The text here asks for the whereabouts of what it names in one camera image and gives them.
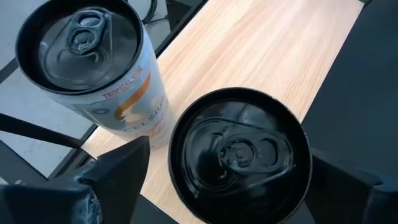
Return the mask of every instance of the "black can lid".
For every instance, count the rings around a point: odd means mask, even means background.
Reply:
[[[276,223],[303,200],[311,156],[286,107],[258,91],[228,88],[184,112],[169,166],[179,196],[202,220]]]
[[[87,90],[123,74],[136,50],[137,31],[126,18],[103,7],[86,7],[47,31],[39,61],[50,83]]]

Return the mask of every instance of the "floor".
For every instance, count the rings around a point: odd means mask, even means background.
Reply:
[[[0,70],[14,58],[16,36],[24,20],[45,0],[2,0],[0,1]],[[150,0],[129,0],[129,3],[144,18]],[[158,0],[153,19],[167,15],[165,0]],[[168,20],[162,20],[146,27],[154,48],[170,33]],[[47,98],[31,84],[17,69],[3,82],[0,81],[0,113],[81,138],[92,125],[91,121],[64,108]],[[0,131],[0,140],[15,150],[44,176],[48,177],[69,148],[47,142],[29,139]]]

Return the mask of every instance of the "wooden table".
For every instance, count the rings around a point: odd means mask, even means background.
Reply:
[[[158,59],[176,117],[209,91],[246,86],[302,120],[362,7],[358,0],[209,0]],[[96,157],[124,143],[98,128],[82,148]],[[179,223],[201,223],[177,197],[167,151],[151,152],[141,194]]]

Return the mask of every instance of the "aluminum can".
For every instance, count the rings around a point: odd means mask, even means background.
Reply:
[[[168,141],[172,115],[155,53],[127,2],[48,1],[22,26],[16,56],[61,105],[123,139]]]

